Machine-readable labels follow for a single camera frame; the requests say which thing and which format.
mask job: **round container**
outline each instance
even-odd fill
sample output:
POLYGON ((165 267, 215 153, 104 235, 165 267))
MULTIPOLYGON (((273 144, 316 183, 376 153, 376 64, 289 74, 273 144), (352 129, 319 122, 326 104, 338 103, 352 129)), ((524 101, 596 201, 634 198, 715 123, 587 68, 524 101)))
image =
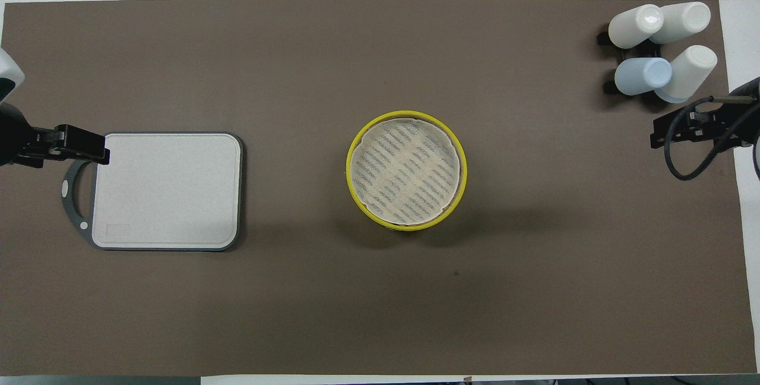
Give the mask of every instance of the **round container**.
POLYGON ((467 160, 440 120, 423 112, 389 112, 353 139, 346 181, 367 217, 396 231, 419 231, 440 223, 459 204, 467 160))

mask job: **brown table mat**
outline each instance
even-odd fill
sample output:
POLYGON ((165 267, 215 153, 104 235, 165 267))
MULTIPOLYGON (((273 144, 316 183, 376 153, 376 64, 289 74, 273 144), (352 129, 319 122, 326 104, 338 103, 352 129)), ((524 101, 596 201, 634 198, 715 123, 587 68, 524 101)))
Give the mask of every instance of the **brown table mat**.
MULTIPOLYGON (((663 47, 720 63, 720 18, 663 47)), ((67 163, 0 169, 0 374, 755 371, 731 154, 692 182, 651 150, 673 106, 613 98, 603 23, 642 1, 8 4, 32 125, 230 131, 246 145, 225 253, 106 252, 61 207, 67 163), (470 179, 428 231, 345 184, 370 119, 417 109, 470 179)), ((677 146, 687 168, 708 143, 677 146)))

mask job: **yellow rim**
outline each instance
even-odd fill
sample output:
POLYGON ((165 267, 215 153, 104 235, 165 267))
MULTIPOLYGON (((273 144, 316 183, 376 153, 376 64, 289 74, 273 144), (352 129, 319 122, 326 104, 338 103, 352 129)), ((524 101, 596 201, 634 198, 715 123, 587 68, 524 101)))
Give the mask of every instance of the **yellow rim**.
POLYGON ((464 157, 464 149, 462 149, 462 144, 459 142, 459 139, 457 139, 457 136, 454 135, 453 131, 449 130, 448 126, 446 126, 443 122, 440 120, 435 119, 431 115, 425 114, 423 112, 415 112, 415 111, 395 111, 395 112, 388 112, 385 115, 380 115, 377 118, 369 121, 367 125, 364 125, 364 128, 359 131, 359 133, 353 138, 353 141, 351 142, 351 147, 348 149, 348 156, 346 157, 346 183, 348 184, 348 190, 351 192, 351 198, 353 198, 354 203, 356 203, 357 206, 359 206, 359 209, 361 209, 364 214, 367 215, 367 217, 371 218, 377 223, 380 223, 380 225, 385 226, 386 228, 391 228, 396 231, 419 231, 422 229, 429 228, 433 225, 437 225, 437 223, 440 223, 443 219, 448 217, 451 212, 456 209, 457 205, 459 204, 459 201, 462 199, 462 195, 464 195, 464 187, 467 185, 467 159, 464 157), (445 131, 446 135, 448 135, 448 138, 451 139, 451 143, 454 145, 454 148, 457 150, 457 154, 459 155, 459 167, 461 168, 461 178, 459 181, 459 187, 457 188, 457 193, 454 195, 454 199, 451 200, 451 204, 448 205, 447 209, 445 209, 444 212, 442 212, 439 216, 435 217, 434 219, 430 220, 429 222, 421 223, 420 225, 413 225, 413 226, 405 226, 405 225, 396 225, 396 223, 387 222, 387 220, 383 220, 380 217, 377 217, 376 215, 372 214, 372 212, 367 209, 367 207, 359 201, 359 196, 356 195, 356 190, 353 188, 353 184, 351 184, 351 156, 353 155, 353 150, 356 149, 356 146, 361 143, 362 138, 364 137, 364 133, 366 133, 372 126, 387 121, 389 119, 395 119, 395 118, 415 118, 415 119, 421 119, 426 122, 432 123, 433 125, 436 125, 441 130, 445 131))

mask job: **white bottle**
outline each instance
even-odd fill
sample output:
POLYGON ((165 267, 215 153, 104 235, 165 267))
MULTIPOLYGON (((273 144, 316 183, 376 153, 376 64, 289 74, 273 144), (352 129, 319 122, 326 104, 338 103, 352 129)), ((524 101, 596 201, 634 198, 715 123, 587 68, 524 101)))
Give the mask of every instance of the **white bottle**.
POLYGON ((684 103, 694 95, 717 65, 717 55, 706 46, 688 47, 670 63, 673 77, 654 93, 668 103, 684 103))
POLYGON ((665 16, 662 28, 649 40, 654 43, 670 43, 705 30, 710 23, 710 8, 702 2, 669 4, 660 8, 665 16))
POLYGON ((610 40, 615 46, 630 49, 662 28, 664 16, 654 4, 644 4, 617 14, 610 21, 610 40))

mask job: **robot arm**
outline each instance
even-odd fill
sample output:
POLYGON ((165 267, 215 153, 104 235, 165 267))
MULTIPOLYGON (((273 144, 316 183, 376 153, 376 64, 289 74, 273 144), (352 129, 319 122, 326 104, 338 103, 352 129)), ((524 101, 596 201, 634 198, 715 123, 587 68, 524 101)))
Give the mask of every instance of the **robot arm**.
POLYGON ((663 115, 653 122, 649 136, 652 149, 663 147, 665 163, 678 179, 690 180, 701 174, 712 160, 725 150, 755 145, 755 172, 760 179, 760 77, 731 91, 728 96, 709 96, 663 115), (709 112, 698 112, 703 103, 720 103, 709 112), (681 174, 670 159, 670 145, 678 141, 713 141, 713 149, 705 160, 689 174, 681 174))
POLYGON ((5 103, 22 82, 24 72, 0 49, 0 166, 18 163, 42 168, 44 160, 67 159, 109 163, 104 136, 73 125, 58 125, 54 130, 33 127, 19 109, 5 103))

